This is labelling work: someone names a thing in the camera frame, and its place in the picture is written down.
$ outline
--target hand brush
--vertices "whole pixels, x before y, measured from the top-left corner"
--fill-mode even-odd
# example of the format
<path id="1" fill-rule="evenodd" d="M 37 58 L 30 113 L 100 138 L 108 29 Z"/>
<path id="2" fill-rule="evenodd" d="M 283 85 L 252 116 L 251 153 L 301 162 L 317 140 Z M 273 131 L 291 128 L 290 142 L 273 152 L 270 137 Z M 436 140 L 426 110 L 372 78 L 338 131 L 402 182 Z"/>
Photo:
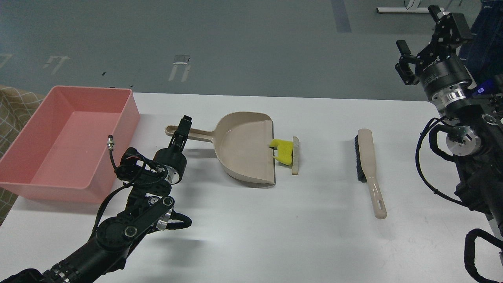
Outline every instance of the hand brush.
<path id="1" fill-rule="evenodd" d="M 358 181 L 369 185 L 370 198 L 376 218 L 385 219 L 388 213 L 384 206 L 381 190 L 376 178 L 376 156 L 372 132 L 369 129 L 359 129 L 355 137 L 356 171 Z"/>

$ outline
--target yellow sponge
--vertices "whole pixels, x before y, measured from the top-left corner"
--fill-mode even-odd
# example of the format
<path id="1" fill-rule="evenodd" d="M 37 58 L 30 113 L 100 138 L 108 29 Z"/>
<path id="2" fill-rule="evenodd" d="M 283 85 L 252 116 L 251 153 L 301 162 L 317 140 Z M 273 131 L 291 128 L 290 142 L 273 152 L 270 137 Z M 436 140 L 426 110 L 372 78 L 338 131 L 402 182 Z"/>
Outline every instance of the yellow sponge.
<path id="1" fill-rule="evenodd" d="M 277 161 L 285 165 L 292 164 L 292 152 L 293 152 L 292 141 L 275 138 L 271 141 L 271 144 L 269 146 L 278 149 L 278 156 L 274 156 L 274 158 Z"/>

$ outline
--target brush bristles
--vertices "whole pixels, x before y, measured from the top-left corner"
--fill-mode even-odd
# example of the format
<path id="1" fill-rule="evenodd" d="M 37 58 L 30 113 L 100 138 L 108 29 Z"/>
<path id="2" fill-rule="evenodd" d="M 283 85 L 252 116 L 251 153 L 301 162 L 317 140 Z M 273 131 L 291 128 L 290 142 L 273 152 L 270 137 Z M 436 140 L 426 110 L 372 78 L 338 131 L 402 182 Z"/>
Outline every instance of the brush bristles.
<path id="1" fill-rule="evenodd" d="M 356 174 L 358 176 L 358 181 L 367 182 L 367 177 L 362 168 L 362 161 L 360 160 L 360 147 L 358 146 L 358 135 L 355 137 L 355 151 L 356 151 Z"/>

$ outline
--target pink plastic bin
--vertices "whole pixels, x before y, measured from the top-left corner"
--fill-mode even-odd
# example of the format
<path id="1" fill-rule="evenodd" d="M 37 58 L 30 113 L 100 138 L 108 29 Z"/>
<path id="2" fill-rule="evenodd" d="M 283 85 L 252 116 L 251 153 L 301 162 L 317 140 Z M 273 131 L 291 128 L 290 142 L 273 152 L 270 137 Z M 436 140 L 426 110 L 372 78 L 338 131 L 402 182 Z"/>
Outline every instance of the pink plastic bin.
<path id="1" fill-rule="evenodd" d="M 140 119 L 128 89 L 52 88 L 0 159 L 0 186 L 26 198 L 99 203 Z"/>

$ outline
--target dustpan handle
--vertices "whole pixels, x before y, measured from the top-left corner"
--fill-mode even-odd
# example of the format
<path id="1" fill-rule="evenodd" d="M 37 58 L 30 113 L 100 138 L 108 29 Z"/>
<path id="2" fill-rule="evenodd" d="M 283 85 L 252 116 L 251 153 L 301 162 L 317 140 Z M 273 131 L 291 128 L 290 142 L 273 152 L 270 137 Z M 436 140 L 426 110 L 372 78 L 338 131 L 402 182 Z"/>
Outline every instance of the dustpan handle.
<path id="1" fill-rule="evenodd" d="M 177 129 L 178 129 L 177 126 L 170 125 L 170 126 L 167 126 L 164 131 L 167 135 L 173 136 L 173 134 L 175 133 L 175 131 Z M 194 129 L 194 128 L 190 129 L 188 139 L 199 140 L 201 142 L 209 142 L 209 143 L 213 142 L 212 132 L 198 130 L 198 129 Z"/>

